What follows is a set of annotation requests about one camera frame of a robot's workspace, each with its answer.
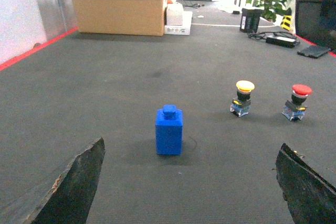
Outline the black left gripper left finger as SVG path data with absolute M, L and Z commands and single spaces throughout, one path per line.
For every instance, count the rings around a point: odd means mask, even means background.
M 86 223 L 106 153 L 91 142 L 65 169 L 1 208 L 1 223 Z

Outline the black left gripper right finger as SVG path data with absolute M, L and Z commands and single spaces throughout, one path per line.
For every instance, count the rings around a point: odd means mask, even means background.
M 277 155 L 276 172 L 294 223 L 335 223 L 335 187 L 286 143 Z

